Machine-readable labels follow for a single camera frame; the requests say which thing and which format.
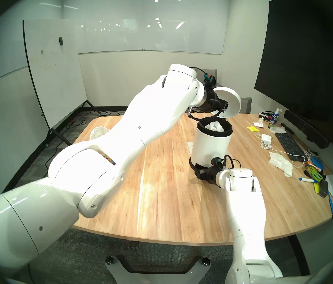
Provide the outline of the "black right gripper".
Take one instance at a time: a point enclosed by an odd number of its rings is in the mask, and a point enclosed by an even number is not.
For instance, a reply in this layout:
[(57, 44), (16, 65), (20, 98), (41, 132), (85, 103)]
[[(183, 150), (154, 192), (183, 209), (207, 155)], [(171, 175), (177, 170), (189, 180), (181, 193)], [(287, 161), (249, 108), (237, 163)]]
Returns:
[(196, 177), (199, 180), (208, 181), (212, 185), (220, 185), (219, 177), (223, 169), (218, 167), (196, 168)]

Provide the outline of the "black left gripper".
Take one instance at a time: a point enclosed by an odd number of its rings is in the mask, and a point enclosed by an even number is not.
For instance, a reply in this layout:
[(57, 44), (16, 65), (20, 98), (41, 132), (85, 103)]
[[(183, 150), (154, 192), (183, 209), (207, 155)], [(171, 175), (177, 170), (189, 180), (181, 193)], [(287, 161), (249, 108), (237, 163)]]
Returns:
[(224, 113), (228, 108), (228, 102), (222, 100), (218, 97), (213, 89), (204, 89), (205, 100), (202, 104), (202, 112), (213, 112), (218, 111), (218, 113)]

